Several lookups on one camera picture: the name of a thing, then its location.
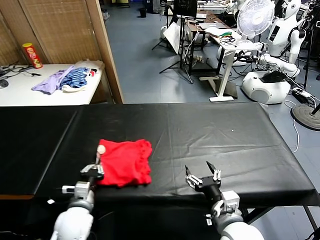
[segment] floor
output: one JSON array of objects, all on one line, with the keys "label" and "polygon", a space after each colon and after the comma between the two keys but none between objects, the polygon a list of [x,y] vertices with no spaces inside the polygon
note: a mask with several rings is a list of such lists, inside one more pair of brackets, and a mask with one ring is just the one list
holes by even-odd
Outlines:
[{"label": "floor", "polygon": [[[130,8],[108,7],[110,18],[106,21],[107,33],[115,61],[120,85],[126,104],[133,103],[208,103],[214,96],[207,82],[200,82],[197,77],[194,84],[188,84],[180,70],[159,72],[178,60],[173,52],[152,47],[159,42],[161,26],[166,24],[165,17],[147,13],[146,18],[139,18],[138,8],[141,3],[131,4]],[[217,47],[208,44],[204,51],[196,52],[210,58],[210,63],[217,64],[215,59]],[[305,71],[296,78],[302,83]],[[318,72],[308,72],[307,90],[320,99],[320,82],[316,80]],[[240,85],[242,78],[234,82]],[[240,89],[235,102],[249,102]],[[292,96],[287,100],[298,103]],[[290,109],[284,104],[269,105],[267,111],[288,146],[294,150],[297,146],[297,134],[290,116]],[[320,133],[308,130],[296,124],[300,135],[299,149],[296,158],[320,191]],[[320,226],[320,208],[310,207],[313,217]],[[265,240],[304,240],[313,229],[304,209],[300,206],[277,207],[253,223],[264,235]]]}]

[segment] pringles can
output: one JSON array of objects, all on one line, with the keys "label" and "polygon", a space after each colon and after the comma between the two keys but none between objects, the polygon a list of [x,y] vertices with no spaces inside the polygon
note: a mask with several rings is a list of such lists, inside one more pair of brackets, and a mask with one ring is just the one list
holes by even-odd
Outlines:
[{"label": "pringles can", "polygon": [[29,56],[29,59],[32,62],[32,65],[34,66],[35,69],[40,69],[43,67],[39,56],[36,53],[35,47],[33,46],[33,44],[31,42],[27,42],[25,44],[22,45],[22,47],[24,48],[26,54]]}]

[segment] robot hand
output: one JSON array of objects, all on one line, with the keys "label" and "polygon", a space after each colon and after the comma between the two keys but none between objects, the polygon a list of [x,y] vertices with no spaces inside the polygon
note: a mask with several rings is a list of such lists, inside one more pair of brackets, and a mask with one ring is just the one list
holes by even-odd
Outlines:
[{"label": "robot hand", "polygon": [[206,162],[213,176],[198,178],[192,175],[185,166],[185,181],[197,192],[204,193],[212,204],[207,223],[212,221],[221,235],[220,240],[264,240],[260,231],[254,226],[243,222],[238,209],[240,197],[234,191],[221,192],[221,170],[216,169],[210,162]]}]

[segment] black tablecloth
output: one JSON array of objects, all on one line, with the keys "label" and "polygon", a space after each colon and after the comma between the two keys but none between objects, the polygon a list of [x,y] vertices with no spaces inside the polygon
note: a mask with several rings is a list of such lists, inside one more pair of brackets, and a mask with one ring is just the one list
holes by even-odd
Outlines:
[{"label": "black tablecloth", "polygon": [[0,195],[34,195],[76,115],[67,107],[0,107]]},{"label": "black tablecloth", "polygon": [[[49,128],[59,124],[54,118],[47,123]],[[80,106],[36,197],[61,197],[61,186],[74,185],[80,169],[93,161],[99,139],[150,141],[152,183],[99,187],[97,201],[202,203],[203,195],[185,183],[185,165],[202,177],[211,174],[209,161],[222,170],[221,190],[236,191],[248,208],[320,204],[315,187],[258,103]]]}]

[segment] red cloth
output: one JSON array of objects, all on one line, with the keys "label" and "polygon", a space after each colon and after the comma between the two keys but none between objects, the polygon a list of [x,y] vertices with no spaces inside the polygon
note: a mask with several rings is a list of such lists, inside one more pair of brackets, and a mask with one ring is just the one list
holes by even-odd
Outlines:
[{"label": "red cloth", "polygon": [[99,145],[105,147],[105,153],[100,157],[104,178],[98,184],[123,187],[151,183],[148,163],[152,152],[150,142],[144,139],[124,142],[101,139]]}]

